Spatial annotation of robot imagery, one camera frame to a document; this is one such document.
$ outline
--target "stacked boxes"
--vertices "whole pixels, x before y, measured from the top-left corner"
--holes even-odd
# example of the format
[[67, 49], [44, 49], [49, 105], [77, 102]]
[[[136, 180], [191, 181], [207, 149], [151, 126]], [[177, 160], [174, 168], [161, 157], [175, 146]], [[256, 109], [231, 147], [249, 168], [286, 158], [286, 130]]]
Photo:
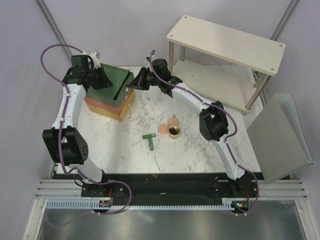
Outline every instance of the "stacked boxes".
[[122, 121], [136, 97], [135, 91], [128, 88], [134, 75], [115, 66], [101, 64], [101, 67], [113, 86], [100, 90], [90, 87], [84, 101], [92, 112]]

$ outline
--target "metal floor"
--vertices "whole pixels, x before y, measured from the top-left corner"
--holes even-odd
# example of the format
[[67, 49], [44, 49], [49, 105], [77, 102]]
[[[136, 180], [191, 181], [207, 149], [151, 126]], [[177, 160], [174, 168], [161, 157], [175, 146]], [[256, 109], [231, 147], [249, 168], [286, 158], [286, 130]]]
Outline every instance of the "metal floor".
[[[46, 210], [52, 224], [62, 224], [88, 210]], [[259, 201], [247, 216], [222, 211], [128, 210], [89, 214], [62, 227], [42, 222], [39, 240], [304, 240], [294, 201]]]

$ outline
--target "yellow box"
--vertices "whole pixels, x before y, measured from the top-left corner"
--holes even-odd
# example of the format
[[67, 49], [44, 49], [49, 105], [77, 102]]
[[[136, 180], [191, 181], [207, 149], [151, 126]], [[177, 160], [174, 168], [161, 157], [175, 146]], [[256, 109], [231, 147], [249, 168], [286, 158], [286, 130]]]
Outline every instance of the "yellow box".
[[132, 93], [130, 94], [130, 96], [128, 97], [128, 99], [126, 100], [121, 112], [119, 114], [114, 113], [112, 111], [108, 111], [106, 109], [103, 108], [99, 108], [96, 106], [92, 106], [92, 105], [88, 105], [89, 109], [96, 113], [96, 114], [101, 114], [103, 116], [118, 120], [118, 121], [123, 121], [126, 117], [126, 114], [131, 106], [131, 104], [133, 103], [134, 99], [136, 97], [135, 91], [132, 91]]

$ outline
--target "lower shelf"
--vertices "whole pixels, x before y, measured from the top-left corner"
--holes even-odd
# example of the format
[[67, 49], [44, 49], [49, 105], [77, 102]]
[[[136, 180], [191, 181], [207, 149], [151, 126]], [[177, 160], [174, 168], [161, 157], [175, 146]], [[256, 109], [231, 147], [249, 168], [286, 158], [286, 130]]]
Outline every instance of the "lower shelf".
[[178, 61], [173, 68], [173, 75], [196, 93], [244, 112], [248, 112], [245, 106], [256, 91], [247, 79], [189, 60]]

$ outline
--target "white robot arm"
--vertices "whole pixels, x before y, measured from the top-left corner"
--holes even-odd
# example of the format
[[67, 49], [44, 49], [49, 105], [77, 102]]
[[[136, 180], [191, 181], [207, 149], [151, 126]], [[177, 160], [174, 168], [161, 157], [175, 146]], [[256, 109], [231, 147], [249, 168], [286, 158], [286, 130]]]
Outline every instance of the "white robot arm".
[[[72, 56], [72, 67], [68, 70], [65, 78], [63, 79], [63, 82], [69, 89], [69, 93], [67, 93], [67, 89], [63, 87], [63, 97], [58, 116], [53, 123], [52, 128], [43, 131], [42, 137], [52, 160], [55, 163], [60, 163], [58, 130], [62, 121], [63, 141], [61, 143], [61, 149], [64, 164], [70, 168], [78, 170], [78, 173], [81, 173], [80, 175], [84, 175], [88, 179], [100, 183], [103, 182], [105, 173], [89, 158], [88, 144], [77, 130], [81, 105], [86, 97], [88, 87], [91, 86], [94, 89], [101, 89], [112, 86], [112, 83], [101, 68], [98, 58], [99, 53], [97, 51], [91, 52], [90, 54], [86, 54], [84, 52], [82, 55]], [[168, 71], [167, 62], [164, 59], [154, 60], [152, 62], [152, 66], [156, 68], [156, 71], [161, 74], [162, 78], [168, 79], [168, 82], [174, 84], [176, 87], [170, 87], [160, 82], [153, 73], [145, 67], [141, 68], [140, 73], [131, 82], [129, 87], [138, 90], [148, 90], [150, 86], [158, 86], [164, 94], [187, 104], [196, 114], [199, 114], [200, 117], [202, 117], [202, 113], [206, 111], [205, 108], [208, 107], [205, 106], [204, 103], [211, 104], [211, 101], [190, 90], [179, 78], [171, 76]], [[62, 118], [67, 97], [68, 105], [65, 110], [64, 118]], [[206, 114], [209, 115], [207, 116], [209, 118], [206, 120], [213, 120], [208, 112]], [[245, 174], [245, 171], [239, 168], [235, 163], [233, 157], [237, 158], [237, 155], [231, 144], [229, 142], [225, 142], [225, 137], [228, 133], [228, 122], [225, 115], [224, 117], [224, 121], [226, 122], [224, 131], [219, 129], [219, 133], [215, 133], [216, 136], [214, 139], [210, 138], [210, 136], [206, 137], [201, 128], [200, 132], [207, 140], [209, 138], [211, 143], [217, 149], [225, 166], [227, 176], [232, 180], [237, 180]]]
[[[182, 87], [186, 90], [188, 90], [189, 92], [193, 92], [191, 89], [189, 89], [187, 87], [186, 84], [184, 83], [178, 83], [177, 84], [178, 87]], [[193, 95], [191, 95], [190, 93], [181, 90], [179, 88], [174, 88], [172, 89], [172, 97], [174, 99], [178, 99], [181, 102], [185, 103], [186, 105], [188, 105], [196, 114], [200, 114], [202, 112], [203, 109], [207, 108], [207, 106], [204, 103], [208, 103], [211, 104], [211, 101], [201, 97], [198, 95], [199, 98], [201, 98], [203, 100], [204, 103], [200, 102], [197, 98], [195, 98]], [[214, 147], [216, 148], [216, 150], [219, 153], [219, 156], [224, 164], [225, 167], [225, 173], [226, 175], [232, 179], [232, 180], [236, 180], [241, 178], [244, 174], [245, 171], [242, 170], [241, 168], [239, 168], [232, 156], [230, 151], [227, 148], [227, 144], [225, 142], [225, 138], [226, 138], [226, 134], [222, 135], [222, 137], [220, 138], [220, 141], [216, 141], [216, 140], [211, 140], [211, 143], [214, 145]], [[227, 142], [229, 144], [229, 147], [232, 151], [232, 154], [235, 158], [237, 158], [237, 155], [234, 151], [234, 148], [232, 147], [232, 145]]]

